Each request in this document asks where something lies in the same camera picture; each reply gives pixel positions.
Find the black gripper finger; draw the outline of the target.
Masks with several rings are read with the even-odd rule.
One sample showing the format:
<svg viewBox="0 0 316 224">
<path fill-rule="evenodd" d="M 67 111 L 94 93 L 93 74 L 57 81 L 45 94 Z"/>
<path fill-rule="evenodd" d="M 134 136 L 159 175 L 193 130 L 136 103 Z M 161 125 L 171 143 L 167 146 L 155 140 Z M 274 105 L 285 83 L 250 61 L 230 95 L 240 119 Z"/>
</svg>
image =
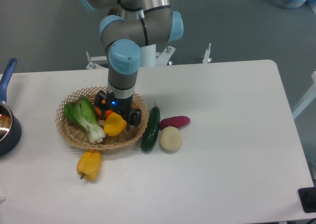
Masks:
<svg viewBox="0 0 316 224">
<path fill-rule="evenodd" d="M 131 109 L 126 117 L 126 130 L 129 131 L 132 127 L 138 127 L 141 124 L 142 111 L 141 109 Z"/>
<path fill-rule="evenodd" d="M 106 119 L 111 114 L 110 107 L 106 103 L 106 93 L 103 90 L 100 90 L 95 96 L 94 107 L 100 119 Z"/>
</svg>

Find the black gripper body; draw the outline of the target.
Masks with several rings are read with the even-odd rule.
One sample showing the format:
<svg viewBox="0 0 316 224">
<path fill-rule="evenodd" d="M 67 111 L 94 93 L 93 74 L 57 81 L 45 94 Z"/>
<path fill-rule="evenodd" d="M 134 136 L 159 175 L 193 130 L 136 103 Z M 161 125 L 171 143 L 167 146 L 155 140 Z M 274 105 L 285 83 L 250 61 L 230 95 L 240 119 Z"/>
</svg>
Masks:
<svg viewBox="0 0 316 224">
<path fill-rule="evenodd" d="M 128 98 L 116 98 L 115 93 L 106 93 L 106 103 L 109 105 L 110 110 L 122 116 L 122 118 L 126 121 L 127 115 L 130 113 L 132 107 L 132 99 L 133 95 Z"/>
</svg>

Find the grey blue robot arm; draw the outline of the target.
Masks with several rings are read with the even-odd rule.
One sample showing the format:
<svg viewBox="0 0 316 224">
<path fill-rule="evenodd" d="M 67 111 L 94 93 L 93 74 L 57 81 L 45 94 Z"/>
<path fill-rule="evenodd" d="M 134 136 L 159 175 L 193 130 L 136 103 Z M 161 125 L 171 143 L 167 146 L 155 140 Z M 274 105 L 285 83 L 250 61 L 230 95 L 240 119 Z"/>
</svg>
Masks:
<svg viewBox="0 0 316 224">
<path fill-rule="evenodd" d="M 139 15 L 125 20 L 120 13 L 109 13 L 99 25 L 99 35 L 108 62 L 107 92 L 102 97 L 106 104 L 102 112 L 112 110 L 123 117 L 128 126 L 141 123 L 141 110 L 131 107 L 141 48 L 178 40 L 184 32 L 178 11 L 171 9 L 169 0 L 81 0 L 91 10 L 119 6 Z"/>
</svg>

